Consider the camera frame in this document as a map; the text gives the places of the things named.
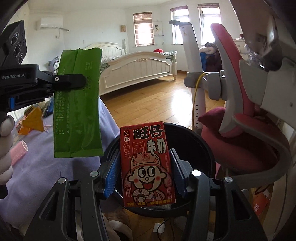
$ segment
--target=window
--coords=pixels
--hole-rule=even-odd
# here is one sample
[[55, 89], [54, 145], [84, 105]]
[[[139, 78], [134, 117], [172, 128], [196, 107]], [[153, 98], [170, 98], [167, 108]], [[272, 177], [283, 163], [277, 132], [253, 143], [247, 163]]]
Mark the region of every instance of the window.
[[153, 45], [152, 13], [142, 12], [133, 15], [136, 46]]
[[202, 30], [202, 44], [213, 43], [214, 35], [211, 31], [212, 23], [222, 23], [219, 4], [198, 4]]
[[[189, 12], [187, 6], [175, 7], [171, 9], [172, 20], [189, 22]], [[183, 37], [179, 26], [172, 25], [173, 44], [183, 44]]]

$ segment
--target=chair seat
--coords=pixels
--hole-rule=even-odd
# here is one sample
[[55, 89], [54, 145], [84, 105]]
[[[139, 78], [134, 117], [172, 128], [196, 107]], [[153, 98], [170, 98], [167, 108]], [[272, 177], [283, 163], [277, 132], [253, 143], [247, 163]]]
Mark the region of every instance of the chair seat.
[[202, 138], [212, 149], [216, 162], [237, 174], [262, 172], [278, 162], [271, 146], [248, 133], [226, 138], [204, 126]]

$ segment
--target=pink hair roller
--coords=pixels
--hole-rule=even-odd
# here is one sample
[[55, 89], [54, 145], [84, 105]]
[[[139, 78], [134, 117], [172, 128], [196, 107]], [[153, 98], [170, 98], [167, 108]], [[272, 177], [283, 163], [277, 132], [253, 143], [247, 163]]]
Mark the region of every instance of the pink hair roller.
[[20, 141], [10, 150], [11, 165], [16, 164], [26, 153], [28, 152], [28, 146], [24, 141]]

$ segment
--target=red milk carton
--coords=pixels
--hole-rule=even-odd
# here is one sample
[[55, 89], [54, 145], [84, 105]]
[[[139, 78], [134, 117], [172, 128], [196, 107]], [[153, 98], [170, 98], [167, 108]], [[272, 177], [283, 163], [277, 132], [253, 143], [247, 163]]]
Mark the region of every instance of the red milk carton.
[[121, 127], [120, 153], [125, 207], [176, 202], [162, 121]]

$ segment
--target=plush toy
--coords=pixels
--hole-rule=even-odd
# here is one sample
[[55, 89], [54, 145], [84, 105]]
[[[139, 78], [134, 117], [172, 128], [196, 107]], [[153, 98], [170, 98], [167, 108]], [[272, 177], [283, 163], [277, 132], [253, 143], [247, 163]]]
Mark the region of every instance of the plush toy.
[[164, 51], [162, 49], [154, 49], [153, 52], [164, 53]]
[[59, 68], [59, 57], [57, 56], [53, 60], [48, 61], [48, 66], [50, 71], [56, 74]]

